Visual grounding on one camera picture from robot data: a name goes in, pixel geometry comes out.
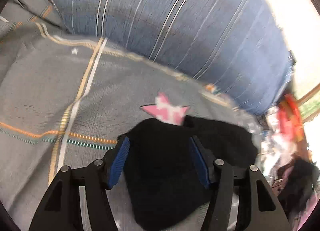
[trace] black fabric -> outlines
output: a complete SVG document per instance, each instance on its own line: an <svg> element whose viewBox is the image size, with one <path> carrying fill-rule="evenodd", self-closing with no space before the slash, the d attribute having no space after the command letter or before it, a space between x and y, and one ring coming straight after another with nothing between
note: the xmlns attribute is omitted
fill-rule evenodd
<svg viewBox="0 0 320 231"><path fill-rule="evenodd" d="M299 229L299 231L318 231L320 227L320 200L313 209L307 221Z"/></svg>
<svg viewBox="0 0 320 231"><path fill-rule="evenodd" d="M306 208L319 177L319 169L301 158L294 162L287 184L278 199L289 221Z"/></svg>
<svg viewBox="0 0 320 231"><path fill-rule="evenodd" d="M7 210L5 210L2 202L0 201L0 230L1 231L21 231L15 224Z"/></svg>
<svg viewBox="0 0 320 231"><path fill-rule="evenodd" d="M212 191L200 184L191 161L191 136L231 165L248 167L257 156L246 129L191 116L183 126L147 119L125 135L130 151L124 174L135 220L146 231L175 225L210 200Z"/></svg>

